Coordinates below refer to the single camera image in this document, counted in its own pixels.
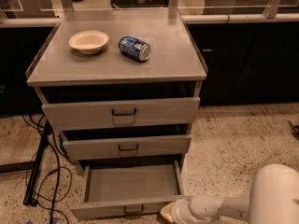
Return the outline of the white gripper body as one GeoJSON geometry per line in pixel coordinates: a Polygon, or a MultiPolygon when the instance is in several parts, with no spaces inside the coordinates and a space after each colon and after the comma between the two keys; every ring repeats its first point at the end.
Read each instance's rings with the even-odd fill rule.
{"type": "Polygon", "coordinates": [[[210,224],[220,216],[222,198],[195,195],[181,199],[171,207],[171,217],[176,224],[210,224]]]}

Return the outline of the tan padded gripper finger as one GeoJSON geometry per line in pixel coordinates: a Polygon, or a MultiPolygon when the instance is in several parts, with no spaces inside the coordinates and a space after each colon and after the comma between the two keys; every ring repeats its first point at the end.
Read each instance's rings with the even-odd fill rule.
{"type": "Polygon", "coordinates": [[[175,204],[175,202],[171,202],[160,211],[162,217],[171,223],[175,222],[175,204]]]}

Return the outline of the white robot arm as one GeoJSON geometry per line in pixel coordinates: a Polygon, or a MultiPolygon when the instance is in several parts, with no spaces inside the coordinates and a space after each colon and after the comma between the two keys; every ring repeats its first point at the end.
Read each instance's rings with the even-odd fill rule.
{"type": "Polygon", "coordinates": [[[210,224],[218,217],[248,224],[299,224],[299,173],[268,164],[254,177],[248,198],[197,194],[168,204],[161,215],[176,224],[210,224]]]}

